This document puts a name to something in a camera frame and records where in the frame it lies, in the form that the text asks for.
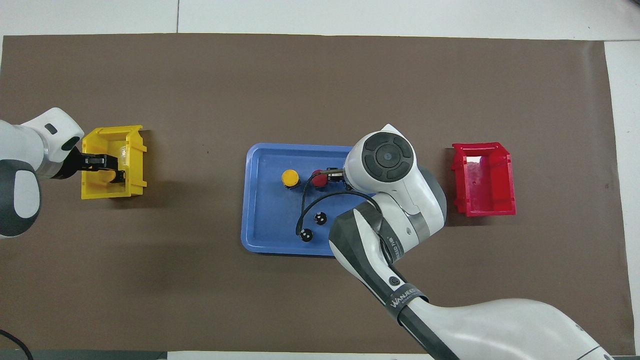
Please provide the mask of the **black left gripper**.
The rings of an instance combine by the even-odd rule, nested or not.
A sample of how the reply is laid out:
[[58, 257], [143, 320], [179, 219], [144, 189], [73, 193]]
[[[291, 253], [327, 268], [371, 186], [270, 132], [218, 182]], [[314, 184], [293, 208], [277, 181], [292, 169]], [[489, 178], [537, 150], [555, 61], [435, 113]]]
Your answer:
[[102, 169], [98, 171], [100, 181], [103, 183], [125, 183], [126, 172], [118, 169], [118, 158], [107, 153], [82, 153], [74, 147], [62, 162], [62, 166], [52, 178], [64, 180], [72, 177], [79, 171], [92, 171], [92, 169]]

